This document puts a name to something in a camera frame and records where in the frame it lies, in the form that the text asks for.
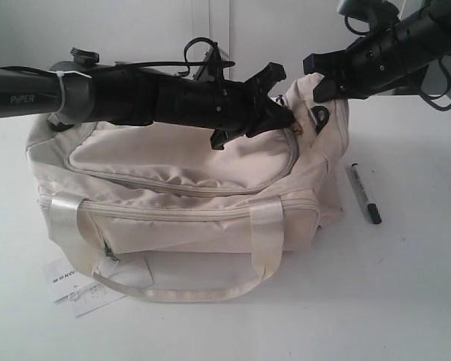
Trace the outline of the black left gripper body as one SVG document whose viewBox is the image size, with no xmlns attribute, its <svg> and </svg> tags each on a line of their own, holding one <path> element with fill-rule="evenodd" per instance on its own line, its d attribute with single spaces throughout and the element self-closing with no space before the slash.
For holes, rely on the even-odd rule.
<svg viewBox="0 0 451 361">
<path fill-rule="evenodd" d="M 259 99 L 255 79 L 245 82 L 200 82 L 165 74 L 150 75 L 155 86 L 153 120 L 179 126 L 212 129 L 210 145 L 214 150 L 243 135 L 252 138 L 262 133 Z"/>
</svg>

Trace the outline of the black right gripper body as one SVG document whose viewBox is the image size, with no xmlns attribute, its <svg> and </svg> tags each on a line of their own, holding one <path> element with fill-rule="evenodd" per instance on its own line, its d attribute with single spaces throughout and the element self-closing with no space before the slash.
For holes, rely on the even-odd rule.
<svg viewBox="0 0 451 361">
<path fill-rule="evenodd" d="M 432 62 L 432 23 L 399 22 L 358 38 L 340 72 L 349 99 L 366 99 L 408 84 Z"/>
</svg>

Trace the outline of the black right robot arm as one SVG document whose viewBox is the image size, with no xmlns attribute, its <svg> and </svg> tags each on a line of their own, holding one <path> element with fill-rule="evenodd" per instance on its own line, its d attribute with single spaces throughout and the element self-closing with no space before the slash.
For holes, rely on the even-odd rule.
<svg viewBox="0 0 451 361">
<path fill-rule="evenodd" d="M 345 20 L 367 23 L 354 30 L 356 40 L 344 50 L 312 53 L 303 61 L 305 74 L 319 73 L 313 89 L 317 103 L 333 99 L 367 99 L 403 86 L 439 111 L 436 97 L 422 91 L 419 73 L 432 62 L 451 56 L 451 1 L 431 1 L 405 19 L 388 1 L 341 1 L 337 12 Z"/>
</svg>

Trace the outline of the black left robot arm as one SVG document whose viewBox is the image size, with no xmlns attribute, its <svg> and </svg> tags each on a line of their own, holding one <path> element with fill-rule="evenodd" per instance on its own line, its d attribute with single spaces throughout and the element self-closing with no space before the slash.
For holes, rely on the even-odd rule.
<svg viewBox="0 0 451 361">
<path fill-rule="evenodd" d="M 244 82 L 226 80 L 229 61 L 211 50 L 197 64 L 201 76 L 162 71 L 161 62 L 102 65 L 97 53 L 73 49 L 72 60 L 49 70 L 0 68 L 0 118 L 50 114 L 52 130 L 82 123 L 118 126 L 167 123 L 210 129 L 210 145 L 290 127 L 292 112 L 269 97 L 285 79 L 282 65 L 267 64 Z"/>
</svg>

